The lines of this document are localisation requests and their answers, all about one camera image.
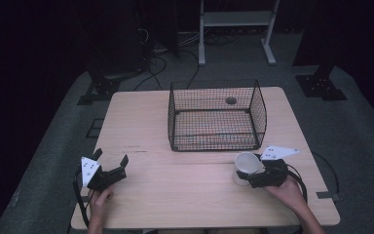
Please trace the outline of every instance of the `white marker tag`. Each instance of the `white marker tag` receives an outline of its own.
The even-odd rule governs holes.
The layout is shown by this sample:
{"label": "white marker tag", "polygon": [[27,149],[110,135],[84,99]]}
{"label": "white marker tag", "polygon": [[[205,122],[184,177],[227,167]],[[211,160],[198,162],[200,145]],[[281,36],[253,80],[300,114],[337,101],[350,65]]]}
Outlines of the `white marker tag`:
{"label": "white marker tag", "polygon": [[260,157],[261,160],[278,160],[287,156],[299,153],[296,148],[285,148],[274,145],[268,145]]}
{"label": "white marker tag", "polygon": [[94,161],[86,157],[81,158],[83,186],[87,187],[87,185],[90,183],[91,179],[93,179],[93,176],[95,175],[99,167],[100,165],[97,161]]}

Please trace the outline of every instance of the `black wire mesh basket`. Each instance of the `black wire mesh basket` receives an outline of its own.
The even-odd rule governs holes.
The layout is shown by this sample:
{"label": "black wire mesh basket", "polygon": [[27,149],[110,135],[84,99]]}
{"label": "black wire mesh basket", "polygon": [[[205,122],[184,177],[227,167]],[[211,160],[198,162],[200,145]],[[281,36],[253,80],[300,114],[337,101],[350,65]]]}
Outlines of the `black wire mesh basket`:
{"label": "black wire mesh basket", "polygon": [[258,149],[266,126],[257,80],[171,83],[168,139],[173,151]]}

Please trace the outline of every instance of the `dark background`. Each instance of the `dark background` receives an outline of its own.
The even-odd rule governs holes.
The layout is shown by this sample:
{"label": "dark background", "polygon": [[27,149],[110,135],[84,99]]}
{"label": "dark background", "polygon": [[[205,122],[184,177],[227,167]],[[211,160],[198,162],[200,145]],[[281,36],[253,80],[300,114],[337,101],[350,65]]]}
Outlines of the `dark background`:
{"label": "dark background", "polygon": [[[123,46],[138,35],[131,25],[150,29],[152,37],[175,53],[175,31],[198,29],[198,0],[100,2],[104,5],[90,0],[0,1],[0,215],[89,58],[117,70],[137,70],[148,53],[138,43]],[[235,0],[225,10],[262,10],[268,3]],[[217,4],[208,0],[206,8]],[[102,6],[112,6],[107,9],[117,15],[104,18],[111,14]],[[294,65],[331,60],[354,77],[374,107],[374,1],[281,1],[275,31],[304,31]]]}

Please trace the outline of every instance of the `light wood table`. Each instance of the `light wood table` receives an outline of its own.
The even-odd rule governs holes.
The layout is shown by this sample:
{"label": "light wood table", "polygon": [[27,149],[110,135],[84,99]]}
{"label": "light wood table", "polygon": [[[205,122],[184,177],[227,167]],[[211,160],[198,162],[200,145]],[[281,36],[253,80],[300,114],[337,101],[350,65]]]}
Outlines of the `light wood table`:
{"label": "light wood table", "polygon": [[[298,148],[285,158],[301,174],[309,206],[322,225],[340,216],[318,166],[281,88],[261,88],[268,124],[262,147]],[[114,185],[105,228],[212,228],[298,225],[296,216],[262,188],[239,186],[232,180],[239,151],[174,152],[168,142],[169,91],[117,93],[112,97],[96,145],[104,171],[117,167],[125,154],[128,177]],[[88,189],[82,189],[87,196]],[[86,229],[79,208],[71,226]]]}

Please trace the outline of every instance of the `white cup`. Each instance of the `white cup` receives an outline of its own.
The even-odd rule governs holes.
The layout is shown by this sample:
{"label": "white cup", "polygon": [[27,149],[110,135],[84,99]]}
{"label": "white cup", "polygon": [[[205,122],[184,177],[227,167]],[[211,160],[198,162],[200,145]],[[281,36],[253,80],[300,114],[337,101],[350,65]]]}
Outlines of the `white cup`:
{"label": "white cup", "polygon": [[233,171],[233,181],[238,185],[249,185],[249,182],[245,179],[239,178],[237,171],[246,174],[255,174],[260,167],[260,160],[256,155],[250,152],[243,152],[236,156],[235,159],[235,170]]}

